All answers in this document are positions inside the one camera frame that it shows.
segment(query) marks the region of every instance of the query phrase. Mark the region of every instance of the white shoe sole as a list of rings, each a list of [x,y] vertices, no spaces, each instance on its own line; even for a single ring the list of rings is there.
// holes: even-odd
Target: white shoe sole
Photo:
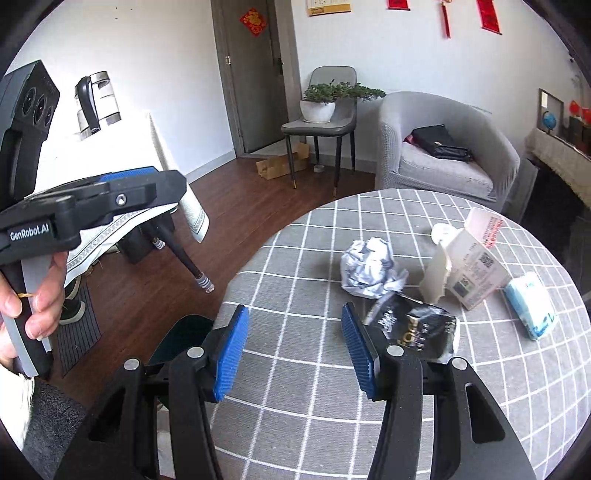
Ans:
[[[69,325],[71,323],[76,323],[78,320],[80,320],[84,316],[85,311],[86,311],[86,303],[81,301],[80,302],[80,310],[78,310],[78,313],[76,313],[76,315],[74,315],[71,319],[60,320],[60,325]]]
[[[70,294],[66,297],[66,300],[72,300],[78,294],[78,290],[80,289],[80,279],[81,278],[82,278],[81,275],[78,275],[76,277],[76,279],[74,280],[74,282],[76,282],[74,284],[74,290],[72,290],[70,292]]]

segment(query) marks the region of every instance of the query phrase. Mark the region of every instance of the brown open cardboard box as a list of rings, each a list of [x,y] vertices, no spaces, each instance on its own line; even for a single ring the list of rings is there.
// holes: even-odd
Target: brown open cardboard box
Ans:
[[[295,146],[294,168],[295,171],[304,170],[308,167],[310,158],[310,146],[305,143],[298,143]],[[290,165],[287,154],[278,157],[267,158],[256,162],[256,169],[261,177],[267,180],[276,179],[288,175]]]

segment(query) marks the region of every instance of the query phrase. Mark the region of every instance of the human hand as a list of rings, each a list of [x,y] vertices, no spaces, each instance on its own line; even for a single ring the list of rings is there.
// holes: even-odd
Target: human hand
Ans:
[[[47,276],[35,292],[32,302],[33,315],[25,325],[25,331],[31,339],[41,340],[50,336],[59,324],[61,307],[66,298],[64,281],[67,259],[66,252],[53,255]],[[0,312],[13,318],[18,317],[22,312],[21,299],[17,297],[1,274]],[[12,369],[12,360],[16,356],[17,351],[8,336],[6,326],[2,323],[0,325],[0,364],[5,368]]]

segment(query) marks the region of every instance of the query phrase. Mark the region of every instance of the baseboard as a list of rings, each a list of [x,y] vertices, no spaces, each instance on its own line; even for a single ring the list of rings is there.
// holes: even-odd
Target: baseboard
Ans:
[[[310,156],[310,159],[313,163],[316,161],[315,157],[316,156],[314,154]],[[334,167],[335,156],[321,153],[320,163],[322,163],[323,165]],[[353,170],[353,165],[351,163],[350,157],[342,157],[340,161],[340,166],[341,168],[348,168],[349,170]],[[357,158],[355,160],[355,169],[358,171],[366,171],[367,173],[375,173],[376,162],[370,160],[363,160],[362,158]]]
[[[215,170],[216,168],[221,167],[229,161],[234,160],[234,158],[236,158],[236,152],[234,152],[234,150],[230,150],[229,152],[224,153],[224,155],[221,155],[218,158],[214,158],[213,160],[208,161],[205,165],[201,165],[200,167],[195,168],[195,170],[187,173],[185,177],[189,183],[192,183],[195,180],[200,179],[204,175],[208,174],[209,172]]]

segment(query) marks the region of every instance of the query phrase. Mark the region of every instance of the door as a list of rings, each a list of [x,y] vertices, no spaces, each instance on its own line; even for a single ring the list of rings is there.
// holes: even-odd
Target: door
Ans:
[[[281,140],[287,122],[274,0],[224,0],[220,5],[228,46],[223,68],[232,77],[244,152],[252,153]],[[245,15],[252,29],[242,20]]]

